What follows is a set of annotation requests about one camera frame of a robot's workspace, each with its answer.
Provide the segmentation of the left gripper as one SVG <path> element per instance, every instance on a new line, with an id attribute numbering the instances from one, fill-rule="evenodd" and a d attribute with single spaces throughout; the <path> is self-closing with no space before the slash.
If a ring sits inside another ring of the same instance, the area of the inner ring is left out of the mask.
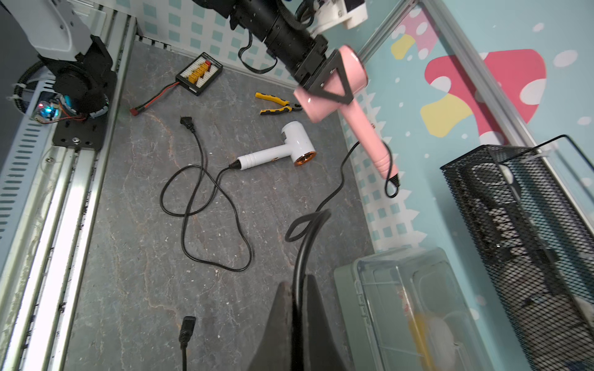
<path id="1" fill-rule="evenodd" d="M 335 74 L 339 77 L 343 94 L 326 90 L 326 86 Z M 347 69 L 338 50 L 334 50 L 329 57 L 323 58 L 318 51 L 313 49 L 305 60 L 300 63 L 292 76 L 300 87 L 313 96 L 340 104 L 349 104 L 354 99 L 351 84 L 347 77 Z"/>

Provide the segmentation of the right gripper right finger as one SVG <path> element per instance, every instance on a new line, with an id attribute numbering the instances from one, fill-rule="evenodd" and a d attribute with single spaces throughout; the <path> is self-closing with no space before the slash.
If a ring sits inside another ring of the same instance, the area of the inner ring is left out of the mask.
<path id="1" fill-rule="evenodd" d="M 313 275 L 306 275 L 302 306 L 304 370 L 346 370 L 329 326 L 320 289 Z"/>

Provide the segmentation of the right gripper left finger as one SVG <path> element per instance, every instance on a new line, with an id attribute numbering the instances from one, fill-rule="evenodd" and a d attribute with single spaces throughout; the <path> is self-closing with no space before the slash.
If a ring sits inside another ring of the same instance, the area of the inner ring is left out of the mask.
<path id="1" fill-rule="evenodd" d="M 265 331 L 248 370 L 294 370 L 295 309 L 292 286 L 278 285 Z"/>

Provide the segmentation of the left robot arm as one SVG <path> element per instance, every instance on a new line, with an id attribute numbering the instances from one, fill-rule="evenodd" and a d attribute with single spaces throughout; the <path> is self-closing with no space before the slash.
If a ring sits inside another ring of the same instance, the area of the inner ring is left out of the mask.
<path id="1" fill-rule="evenodd" d="M 67 1 L 3 1 L 25 32 L 41 63 L 57 79 L 55 90 L 84 116 L 102 113 L 113 96 L 113 59 L 99 36 L 91 33 Z M 299 85 L 295 97 L 309 119 L 319 122 L 351 104 L 354 82 L 365 76 L 357 54 L 342 46 L 328 53 L 322 35 L 312 36 L 280 1 L 199 1 L 230 27 L 241 26 L 249 40 L 259 39 Z"/>

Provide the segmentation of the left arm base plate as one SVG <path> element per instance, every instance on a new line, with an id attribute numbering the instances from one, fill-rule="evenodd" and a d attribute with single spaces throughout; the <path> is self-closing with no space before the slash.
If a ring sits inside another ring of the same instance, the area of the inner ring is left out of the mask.
<path id="1" fill-rule="evenodd" d="M 108 128 L 108 111 L 118 81 L 116 72 L 91 74 L 81 66 L 58 63 L 53 85 L 65 116 L 56 123 L 56 146 L 101 150 Z"/>

